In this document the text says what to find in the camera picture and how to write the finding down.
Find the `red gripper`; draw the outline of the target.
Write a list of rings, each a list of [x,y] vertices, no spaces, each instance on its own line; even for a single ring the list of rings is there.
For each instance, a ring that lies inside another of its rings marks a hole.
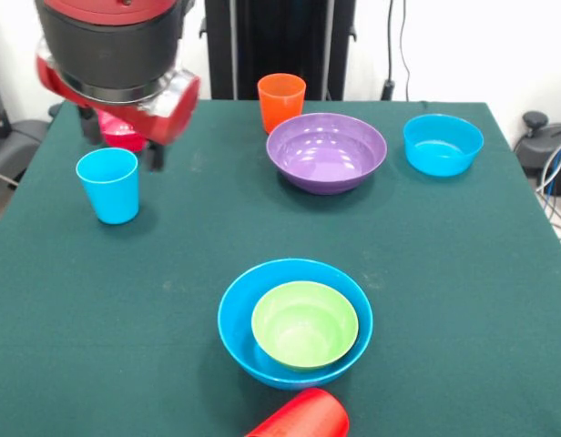
[[[129,123],[147,139],[145,159],[151,172],[163,170],[165,146],[183,133],[199,101],[199,77],[185,68],[172,67],[158,80],[130,89],[81,84],[57,69],[44,38],[37,46],[36,69],[46,89],[79,106],[80,126],[88,142],[98,142],[94,109]]]

